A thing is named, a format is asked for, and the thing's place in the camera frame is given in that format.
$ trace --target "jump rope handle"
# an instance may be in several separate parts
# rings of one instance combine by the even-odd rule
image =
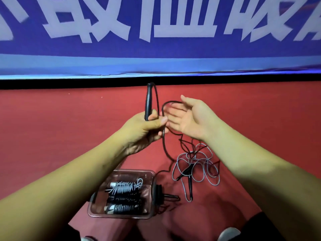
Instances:
[[[147,84],[147,95],[146,95],[146,103],[145,103],[145,121],[148,121],[149,115],[151,115],[151,105],[152,105],[152,89],[154,83]]]

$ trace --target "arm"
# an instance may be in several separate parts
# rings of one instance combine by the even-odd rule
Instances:
[[[49,240],[65,226],[129,154],[160,138],[147,134],[167,121],[139,113],[110,138],[80,157],[0,201],[1,240]]]
[[[287,240],[321,239],[321,180],[244,137],[202,101],[166,109],[167,126],[206,142]]]

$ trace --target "blue banner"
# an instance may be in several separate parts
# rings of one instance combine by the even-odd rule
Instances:
[[[0,74],[318,66],[320,16],[321,0],[0,0]]]

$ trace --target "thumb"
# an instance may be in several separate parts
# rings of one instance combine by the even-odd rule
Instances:
[[[144,130],[152,130],[152,129],[158,129],[162,126],[164,126],[167,122],[167,117],[160,117],[159,119],[152,120],[152,121],[146,121],[143,124]]]
[[[198,100],[181,95],[182,101],[190,107],[193,107]]]

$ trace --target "black strip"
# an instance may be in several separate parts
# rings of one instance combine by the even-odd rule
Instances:
[[[256,82],[318,81],[320,74],[264,74],[229,76],[171,76],[97,79],[16,79],[0,80],[0,89],[67,89],[145,86],[153,81],[156,85],[198,85]]]

